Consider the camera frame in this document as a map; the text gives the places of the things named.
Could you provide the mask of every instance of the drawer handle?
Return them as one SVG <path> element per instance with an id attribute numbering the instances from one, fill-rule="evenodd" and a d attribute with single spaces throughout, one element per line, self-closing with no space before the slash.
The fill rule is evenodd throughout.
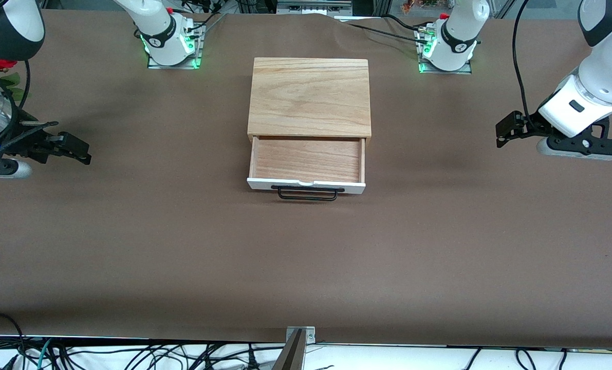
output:
<path id="1" fill-rule="evenodd" d="M 316 201 L 334 201 L 338 197 L 338 193 L 345 192 L 344 188 L 312 188 L 312 187 L 278 187 L 272 185 L 272 189 L 278 190 L 278 197 L 286 200 L 316 200 Z M 284 192 L 299 192 L 299 193 L 315 193 L 328 196 L 313 196 L 304 194 L 303 196 L 285 195 Z"/>

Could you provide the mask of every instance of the brown table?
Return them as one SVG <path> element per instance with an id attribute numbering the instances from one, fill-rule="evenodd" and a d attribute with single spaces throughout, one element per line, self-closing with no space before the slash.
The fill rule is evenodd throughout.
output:
<path id="1" fill-rule="evenodd" d="M 460 77 L 318 15 L 226 16 L 191 72 L 146 70 L 123 12 L 44 16 L 26 109 L 94 160 L 0 180 L 0 311 L 27 333 L 280 341 L 313 325 L 334 342 L 612 346 L 612 162 L 545 157 L 536 139 L 496 149 L 521 107 L 510 21 L 486 24 Z M 520 34 L 536 107 L 588 47 L 576 22 Z M 254 57 L 369 60 L 362 196 L 249 189 Z"/>

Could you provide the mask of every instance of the wooden box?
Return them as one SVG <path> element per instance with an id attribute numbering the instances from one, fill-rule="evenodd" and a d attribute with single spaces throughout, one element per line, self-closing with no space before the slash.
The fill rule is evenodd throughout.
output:
<path id="1" fill-rule="evenodd" d="M 365 59 L 256 58 L 249 108 L 252 189 L 365 189 L 372 136 Z"/>

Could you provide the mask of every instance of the teal cable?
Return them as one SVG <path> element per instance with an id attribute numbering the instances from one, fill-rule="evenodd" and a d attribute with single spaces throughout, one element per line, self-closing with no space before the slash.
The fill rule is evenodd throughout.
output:
<path id="1" fill-rule="evenodd" d="M 52 340 L 52 338 L 46 340 L 45 344 L 43 344 L 43 348 L 41 348 L 41 354 L 39 355 L 39 362 L 36 364 L 36 370 L 41 370 L 43 368 L 43 358 L 45 357 L 45 352 L 48 351 L 50 340 Z"/>

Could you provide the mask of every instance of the drawer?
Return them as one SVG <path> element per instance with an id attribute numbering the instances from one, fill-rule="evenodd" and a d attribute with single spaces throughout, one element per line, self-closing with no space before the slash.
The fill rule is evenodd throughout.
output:
<path id="1" fill-rule="evenodd" d="M 256 190 L 365 190 L 365 138 L 253 136 L 249 178 Z"/>

